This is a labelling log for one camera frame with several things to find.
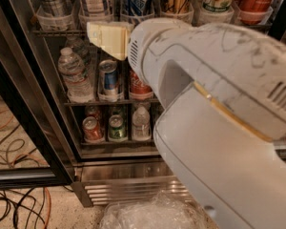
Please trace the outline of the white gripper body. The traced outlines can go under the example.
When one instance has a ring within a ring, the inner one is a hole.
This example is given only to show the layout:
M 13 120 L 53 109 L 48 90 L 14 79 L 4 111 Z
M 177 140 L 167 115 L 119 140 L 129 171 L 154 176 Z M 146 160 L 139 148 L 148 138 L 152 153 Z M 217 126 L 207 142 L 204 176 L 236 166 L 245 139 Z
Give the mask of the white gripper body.
M 133 71 L 144 83 L 147 83 L 142 70 L 144 56 L 156 37 L 164 31 L 188 29 L 189 27 L 189 24 L 178 19 L 153 18 L 141 22 L 134 28 L 128 44 L 128 61 Z

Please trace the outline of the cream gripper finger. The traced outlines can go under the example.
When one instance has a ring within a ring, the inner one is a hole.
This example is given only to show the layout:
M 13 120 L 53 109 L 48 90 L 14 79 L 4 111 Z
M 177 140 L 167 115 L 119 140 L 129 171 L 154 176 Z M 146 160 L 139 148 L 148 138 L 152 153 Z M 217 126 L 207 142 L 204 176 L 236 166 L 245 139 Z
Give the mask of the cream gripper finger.
M 92 44 L 117 60 L 127 58 L 133 24 L 128 22 L 88 22 L 87 36 Z

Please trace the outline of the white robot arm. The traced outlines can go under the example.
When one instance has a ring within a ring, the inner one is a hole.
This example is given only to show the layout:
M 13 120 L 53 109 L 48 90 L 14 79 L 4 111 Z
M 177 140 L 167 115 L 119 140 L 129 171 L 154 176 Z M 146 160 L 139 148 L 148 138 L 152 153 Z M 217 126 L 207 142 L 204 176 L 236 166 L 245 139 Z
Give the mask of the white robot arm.
M 220 229 L 286 229 L 286 45 L 226 23 L 90 22 L 91 43 L 129 61 L 164 108 L 155 146 Z

